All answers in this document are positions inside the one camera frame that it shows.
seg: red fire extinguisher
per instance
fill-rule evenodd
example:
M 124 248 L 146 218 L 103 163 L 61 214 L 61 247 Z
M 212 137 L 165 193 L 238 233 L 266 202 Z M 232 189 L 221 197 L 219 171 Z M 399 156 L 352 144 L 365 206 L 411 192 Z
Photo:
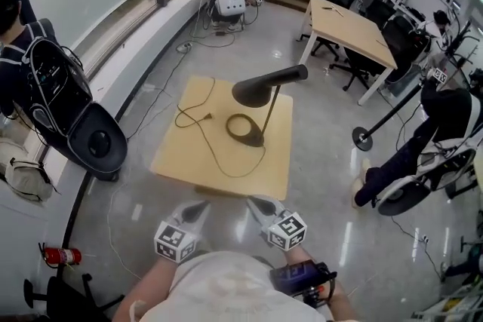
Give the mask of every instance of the red fire extinguisher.
M 38 244 L 42 258 L 50 268 L 57 268 L 59 265 L 78 265 L 82 260 L 81 251 L 76 248 L 50 248 L 45 244 Z

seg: desk lamp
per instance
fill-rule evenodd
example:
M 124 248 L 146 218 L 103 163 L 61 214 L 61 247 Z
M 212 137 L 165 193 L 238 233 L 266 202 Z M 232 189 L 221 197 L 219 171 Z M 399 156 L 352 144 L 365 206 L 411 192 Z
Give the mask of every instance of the desk lamp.
M 260 130 L 257 123 L 245 114 L 234 114 L 226 122 L 226 131 L 236 141 L 248 146 L 260 148 L 263 146 L 263 134 L 267 124 L 269 123 L 270 115 L 272 114 L 273 106 L 277 100 L 278 92 L 283 84 L 288 84 L 295 81 L 307 79 L 309 72 L 304 65 L 292 66 L 287 69 L 271 72 L 270 74 L 261 75 L 260 77 L 240 81 L 232 88 L 232 95 L 236 102 L 250 108 L 261 108 L 270 102 L 272 97 L 272 87 L 276 87 L 273 95 L 272 104 L 270 105 L 269 114 L 266 116 L 263 129 Z M 229 129 L 229 123 L 234 118 L 243 118 L 250 123 L 251 129 L 245 135 L 239 136 L 234 134 Z

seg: controller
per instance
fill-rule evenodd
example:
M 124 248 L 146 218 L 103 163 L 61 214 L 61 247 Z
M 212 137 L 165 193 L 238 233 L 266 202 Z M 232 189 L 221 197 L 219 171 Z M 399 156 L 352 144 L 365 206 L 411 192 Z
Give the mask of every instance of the controller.
M 297 212 L 285 209 L 280 201 L 255 195 L 247 199 L 247 205 L 270 246 L 289 251 L 305 239 L 307 224 Z
M 159 225 L 154 237 L 155 252 L 175 263 L 193 254 L 210 209 L 209 201 L 189 201 L 178 206 Z

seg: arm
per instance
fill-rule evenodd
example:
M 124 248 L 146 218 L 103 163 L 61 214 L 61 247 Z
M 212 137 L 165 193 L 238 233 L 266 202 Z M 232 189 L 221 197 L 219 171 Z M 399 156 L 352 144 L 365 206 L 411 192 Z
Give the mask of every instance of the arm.
M 285 258 L 289 265 L 295 265 L 307 260 L 315 261 L 300 245 L 285 252 Z M 329 286 L 324 286 L 324 292 L 320 294 L 321 299 L 326 299 L 329 291 Z M 334 320 L 355 320 L 357 318 L 354 309 L 350 305 L 349 298 L 347 298 L 338 281 L 335 282 L 334 294 L 328 303 L 328 307 L 331 310 Z
M 112 322 L 130 322 L 129 309 L 136 301 L 146 303 L 146 311 L 165 301 L 169 295 L 177 263 L 159 258 L 156 264 L 141 279 L 119 305 Z

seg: black lamp shade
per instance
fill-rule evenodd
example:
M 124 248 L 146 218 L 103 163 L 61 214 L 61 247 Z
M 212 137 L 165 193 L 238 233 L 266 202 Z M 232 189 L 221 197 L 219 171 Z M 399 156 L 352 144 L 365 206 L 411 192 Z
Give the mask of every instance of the black lamp shade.
M 272 87 L 307 79 L 309 72 L 304 65 L 271 72 L 260 77 L 240 81 L 232 88 L 233 98 L 243 106 L 260 108 L 270 102 Z

